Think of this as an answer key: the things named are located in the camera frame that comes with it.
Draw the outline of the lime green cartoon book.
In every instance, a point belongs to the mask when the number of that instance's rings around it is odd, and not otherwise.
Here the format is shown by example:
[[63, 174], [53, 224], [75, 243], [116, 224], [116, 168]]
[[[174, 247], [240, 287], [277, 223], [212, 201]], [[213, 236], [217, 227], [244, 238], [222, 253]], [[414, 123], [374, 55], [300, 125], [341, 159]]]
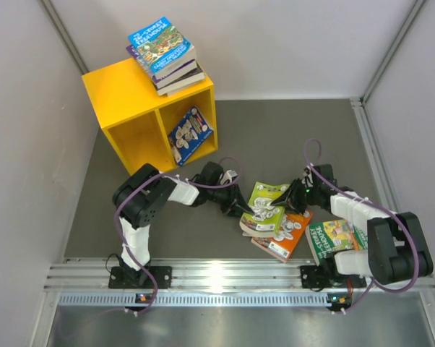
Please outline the lime green cartoon book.
[[239, 226], [244, 236], [254, 238], [272, 238], [279, 234], [285, 214], [285, 208], [273, 206], [289, 187], [288, 184], [269, 185], [257, 181], [251, 193], [248, 205], [251, 213], [244, 213]]

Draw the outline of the orange cartoon paperback book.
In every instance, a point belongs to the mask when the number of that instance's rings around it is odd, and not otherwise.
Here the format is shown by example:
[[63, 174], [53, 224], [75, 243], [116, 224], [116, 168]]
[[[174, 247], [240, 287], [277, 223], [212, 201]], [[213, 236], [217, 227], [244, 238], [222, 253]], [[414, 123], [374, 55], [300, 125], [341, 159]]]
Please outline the orange cartoon paperback book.
[[313, 215], [310, 210], [306, 210], [303, 214], [285, 213], [276, 237], [252, 238], [251, 243], [279, 261], [286, 263]]

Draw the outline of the dark green treehouse book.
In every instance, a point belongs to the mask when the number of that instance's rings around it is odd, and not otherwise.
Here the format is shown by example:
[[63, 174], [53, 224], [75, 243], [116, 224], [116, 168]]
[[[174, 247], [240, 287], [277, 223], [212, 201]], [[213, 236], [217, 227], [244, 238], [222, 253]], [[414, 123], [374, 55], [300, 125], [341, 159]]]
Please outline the dark green treehouse book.
[[366, 232], [343, 219], [311, 223], [305, 234], [316, 265], [328, 254], [368, 248]]

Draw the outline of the blue 91-storey treehouse book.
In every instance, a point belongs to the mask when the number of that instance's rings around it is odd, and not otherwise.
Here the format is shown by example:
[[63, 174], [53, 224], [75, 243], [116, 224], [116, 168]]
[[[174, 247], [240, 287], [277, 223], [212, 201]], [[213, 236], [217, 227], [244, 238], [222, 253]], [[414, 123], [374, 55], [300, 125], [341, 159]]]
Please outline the blue 91-storey treehouse book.
[[173, 158], [182, 166], [214, 132], [201, 111], [192, 106], [168, 134]]

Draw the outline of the dark brown paperback book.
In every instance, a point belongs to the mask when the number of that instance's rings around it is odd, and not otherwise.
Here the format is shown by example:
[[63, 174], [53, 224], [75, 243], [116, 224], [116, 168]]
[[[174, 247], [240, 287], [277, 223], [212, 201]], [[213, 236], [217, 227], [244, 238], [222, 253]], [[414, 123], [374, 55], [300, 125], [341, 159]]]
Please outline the dark brown paperback book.
[[201, 66], [198, 64], [197, 67], [190, 72], [186, 73], [184, 76], [178, 78], [177, 80], [169, 83], [164, 87], [155, 86], [155, 90], [159, 96], [166, 95], [166, 93], [176, 90], [178, 88], [187, 86], [187, 85], [195, 85], [206, 78], [206, 74], [204, 73]]

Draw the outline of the purple 52-storey treehouse book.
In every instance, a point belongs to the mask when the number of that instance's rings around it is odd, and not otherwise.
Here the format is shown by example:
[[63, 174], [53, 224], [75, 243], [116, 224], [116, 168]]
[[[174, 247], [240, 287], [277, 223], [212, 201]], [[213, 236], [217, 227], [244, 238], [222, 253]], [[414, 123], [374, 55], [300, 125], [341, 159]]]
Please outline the purple 52-storey treehouse book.
[[199, 67], [196, 60], [192, 59], [186, 62], [173, 63], [169, 67], [154, 72], [153, 68], [147, 64], [147, 62], [141, 57], [140, 52], [133, 45], [128, 45], [126, 51], [134, 61], [140, 65], [157, 89], [163, 88], [172, 82], [181, 79], [190, 72], [195, 72]]

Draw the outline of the light blue 26-storey treehouse book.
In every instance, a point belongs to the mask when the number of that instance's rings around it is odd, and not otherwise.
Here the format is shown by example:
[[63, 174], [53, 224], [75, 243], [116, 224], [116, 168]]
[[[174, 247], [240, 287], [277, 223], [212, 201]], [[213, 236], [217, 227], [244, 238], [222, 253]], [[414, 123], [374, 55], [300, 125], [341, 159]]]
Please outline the light blue 26-storey treehouse book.
[[197, 59], [194, 45], [167, 17], [130, 34], [128, 39], [154, 72], [173, 63]]

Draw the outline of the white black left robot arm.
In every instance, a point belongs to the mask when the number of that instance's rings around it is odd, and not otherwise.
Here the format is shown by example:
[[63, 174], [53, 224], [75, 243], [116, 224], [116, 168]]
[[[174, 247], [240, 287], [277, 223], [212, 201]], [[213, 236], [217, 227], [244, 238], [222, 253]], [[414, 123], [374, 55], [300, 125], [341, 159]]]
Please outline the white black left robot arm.
[[192, 179], [168, 176], [147, 163], [113, 194], [115, 221], [121, 228], [123, 249], [119, 268], [132, 286], [145, 285], [150, 277], [148, 250], [150, 225], [167, 202], [198, 207], [210, 201], [219, 204], [223, 215], [240, 218], [253, 210], [237, 185], [238, 174], [208, 162]]

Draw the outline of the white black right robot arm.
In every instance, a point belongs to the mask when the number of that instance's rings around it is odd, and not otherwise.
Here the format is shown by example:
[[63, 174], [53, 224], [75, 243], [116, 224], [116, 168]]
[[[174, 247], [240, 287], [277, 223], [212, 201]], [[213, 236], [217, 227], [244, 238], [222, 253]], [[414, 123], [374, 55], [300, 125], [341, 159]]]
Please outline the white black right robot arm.
[[318, 206], [366, 234], [366, 248], [329, 251], [320, 262], [331, 286], [341, 286], [350, 275], [361, 275], [385, 291], [393, 283], [405, 282], [401, 291], [407, 291], [418, 278], [434, 271], [417, 215], [392, 212], [339, 186], [330, 164], [308, 164], [303, 177], [294, 179], [273, 205], [295, 213]]

